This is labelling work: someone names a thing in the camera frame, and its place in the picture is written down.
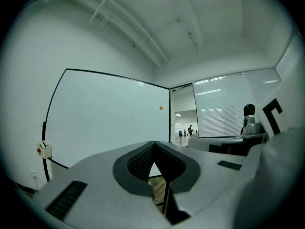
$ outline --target fluorescent light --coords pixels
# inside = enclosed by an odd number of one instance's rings
[[[202,109],[201,111],[222,111],[224,109]]]
[[[221,89],[211,90],[211,91],[199,93],[199,94],[197,94],[197,96],[204,95],[204,94],[211,94],[211,93],[220,92],[220,91],[221,91]]]
[[[209,82],[209,80],[204,80],[204,81],[200,81],[200,82],[195,82],[195,84],[201,84],[201,83],[205,83],[205,82]]]
[[[267,84],[267,83],[273,83],[273,82],[277,82],[277,80],[273,80],[273,81],[267,81],[267,82],[264,82],[264,84]]]
[[[216,81],[216,80],[223,79],[223,78],[225,78],[225,76],[213,78],[211,81]]]

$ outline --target wall outlet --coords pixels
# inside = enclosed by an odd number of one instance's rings
[[[38,178],[35,170],[30,170],[30,172],[31,172],[33,178]]]

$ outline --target black slot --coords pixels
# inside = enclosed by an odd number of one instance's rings
[[[223,166],[223,167],[227,167],[227,168],[230,168],[230,169],[233,169],[233,170],[240,170],[240,168],[242,167],[242,165],[231,163],[231,162],[228,162],[228,161],[223,161],[223,160],[220,161],[218,163],[218,165]]]
[[[87,184],[81,181],[73,181],[46,209],[47,212],[57,219],[63,220],[73,204],[86,188]]]

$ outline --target whiteboard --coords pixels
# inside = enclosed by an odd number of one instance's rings
[[[101,152],[168,138],[169,90],[113,75],[67,69],[47,114],[52,160],[66,167]],[[150,176],[159,174],[154,164]]]

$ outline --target black whiteboard frame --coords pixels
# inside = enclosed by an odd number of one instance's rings
[[[163,89],[166,89],[168,90],[168,100],[169,100],[169,126],[168,126],[168,142],[170,142],[170,138],[171,138],[171,95],[170,95],[170,89],[167,88],[167,87],[164,87],[164,86],[159,86],[159,85],[156,85],[156,84],[153,84],[153,83],[148,83],[148,82],[144,82],[144,81],[140,81],[140,80],[137,80],[137,79],[133,79],[133,78],[130,78],[130,77],[125,77],[125,76],[121,76],[121,75],[116,75],[116,74],[110,74],[110,73],[104,73],[104,72],[99,72],[99,71],[90,71],[90,70],[81,70],[81,69],[72,69],[72,68],[67,68],[64,70],[64,72],[62,73],[55,89],[54,89],[54,92],[52,94],[52,97],[51,97],[51,100],[50,100],[50,103],[49,103],[49,107],[48,107],[48,111],[47,111],[47,116],[46,116],[46,120],[44,121],[43,123],[43,128],[42,128],[42,140],[44,141],[45,140],[45,132],[46,132],[46,126],[47,126],[47,122],[48,122],[48,115],[49,115],[49,110],[50,110],[50,106],[51,106],[51,103],[52,103],[52,100],[53,100],[53,97],[55,95],[55,92],[57,90],[57,87],[59,85],[59,83],[61,82],[61,79],[63,77],[63,75],[66,73],[66,71],[81,71],[81,72],[89,72],[89,73],[97,73],[97,74],[104,74],[104,75],[110,75],[110,76],[115,76],[115,77],[120,77],[120,78],[124,78],[124,79],[129,79],[129,80],[133,80],[133,81],[137,81],[137,82],[143,82],[145,84],[148,84],[148,85],[153,85],[153,86],[156,86],[156,87],[160,87],[160,88],[163,88]],[[48,158],[48,160],[52,161],[53,163],[63,167],[63,168],[66,168],[68,169],[68,167],[54,161],[53,159],[51,158]],[[46,175],[46,179],[47,181],[49,182],[50,180],[50,177],[49,177],[49,172],[48,172],[48,168],[47,168],[47,162],[46,162],[46,159],[43,159],[43,168],[44,168],[44,172],[45,172],[45,175]]]

